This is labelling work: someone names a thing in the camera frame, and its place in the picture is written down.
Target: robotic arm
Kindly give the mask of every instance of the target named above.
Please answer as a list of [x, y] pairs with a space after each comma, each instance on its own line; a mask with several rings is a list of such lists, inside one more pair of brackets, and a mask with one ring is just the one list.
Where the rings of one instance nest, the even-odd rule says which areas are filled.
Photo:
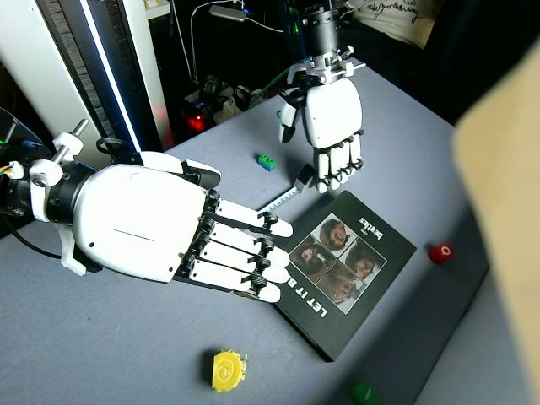
[[50, 159], [36, 142], [2, 145], [0, 163], [7, 168], [0, 170], [0, 212], [52, 222], [62, 241], [62, 265], [79, 275], [108, 267], [279, 300], [276, 284], [289, 279], [289, 255], [241, 230], [291, 236], [290, 224], [221, 198], [213, 189], [220, 174], [210, 166], [135, 153], [117, 139], [98, 141], [112, 166], [96, 171], [80, 164], [74, 156], [87, 123], [58, 135]]
[[304, 60], [289, 70], [279, 140], [290, 141], [301, 116], [314, 150], [317, 190], [335, 190], [364, 165], [360, 153], [362, 105], [347, 78], [365, 64], [354, 66], [346, 60], [353, 53], [352, 46], [339, 50], [339, 21], [332, 2], [288, 0], [284, 7], [289, 44], [300, 44], [297, 54]]

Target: album cover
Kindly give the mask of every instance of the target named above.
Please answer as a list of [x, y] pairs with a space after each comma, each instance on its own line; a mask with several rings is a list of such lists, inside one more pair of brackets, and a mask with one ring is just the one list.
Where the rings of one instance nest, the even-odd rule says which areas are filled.
[[350, 192], [342, 192], [284, 247], [291, 279], [278, 309], [334, 361], [416, 251]]

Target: green round object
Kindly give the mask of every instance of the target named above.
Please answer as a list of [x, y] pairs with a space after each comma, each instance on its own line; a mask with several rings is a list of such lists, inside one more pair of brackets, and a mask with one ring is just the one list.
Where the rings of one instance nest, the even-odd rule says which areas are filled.
[[379, 392], [375, 386], [363, 382], [351, 388], [351, 398], [356, 405], [379, 405]]

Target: yellow round object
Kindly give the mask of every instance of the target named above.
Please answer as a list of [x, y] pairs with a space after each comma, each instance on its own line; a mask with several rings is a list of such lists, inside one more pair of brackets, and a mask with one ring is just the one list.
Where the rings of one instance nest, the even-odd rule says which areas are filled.
[[212, 388], [217, 392], [230, 391], [246, 376], [246, 362], [232, 350], [213, 357]]

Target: table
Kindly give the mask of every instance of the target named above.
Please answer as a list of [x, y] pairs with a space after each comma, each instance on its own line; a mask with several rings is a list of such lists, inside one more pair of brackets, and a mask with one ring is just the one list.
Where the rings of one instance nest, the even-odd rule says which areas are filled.
[[[349, 403], [358, 381], [375, 384], [383, 404], [413, 403], [487, 258], [452, 165], [452, 126], [368, 68], [353, 82], [363, 103], [365, 167], [344, 189], [418, 250], [337, 362], [323, 362], [268, 304], [108, 270], [80, 278], [8, 236], [0, 240], [0, 403]], [[222, 197], [259, 208], [311, 161], [301, 127], [289, 145], [278, 143], [281, 102], [273, 98], [170, 153], [219, 168]], [[274, 157], [276, 170], [258, 166], [258, 154]], [[277, 214], [300, 221], [331, 197], [309, 190]], [[50, 224], [21, 233], [60, 251]], [[441, 242], [455, 256], [436, 266], [425, 247]], [[248, 353], [247, 377], [218, 394], [208, 384], [212, 354], [229, 348]]]

